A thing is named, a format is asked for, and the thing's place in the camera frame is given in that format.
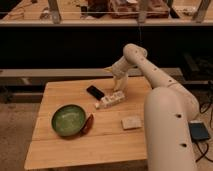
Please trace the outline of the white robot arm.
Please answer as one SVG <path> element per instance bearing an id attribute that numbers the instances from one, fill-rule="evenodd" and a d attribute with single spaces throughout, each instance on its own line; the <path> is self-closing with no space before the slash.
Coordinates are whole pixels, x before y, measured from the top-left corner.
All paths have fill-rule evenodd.
<path id="1" fill-rule="evenodd" d="M 197 98 L 147 59 L 147 50 L 129 43 L 122 57 L 107 67 L 114 90 L 126 85 L 135 66 L 152 87 L 144 101 L 144 131 L 149 171 L 198 171 L 188 123 L 199 113 Z"/>

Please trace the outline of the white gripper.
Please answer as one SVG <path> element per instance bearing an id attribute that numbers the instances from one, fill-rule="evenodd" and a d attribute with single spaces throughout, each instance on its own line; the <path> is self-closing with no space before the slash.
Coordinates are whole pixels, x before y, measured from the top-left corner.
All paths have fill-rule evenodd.
<path id="1" fill-rule="evenodd" d="M 118 61 L 116 61 L 114 64 L 112 64 L 109 67 L 105 68 L 105 71 L 110 72 L 113 75 L 114 80 L 114 88 L 113 91 L 123 91 L 126 87 L 128 76 L 127 72 L 129 69 L 133 68 L 134 65 L 130 63 L 124 56 L 122 56 Z"/>

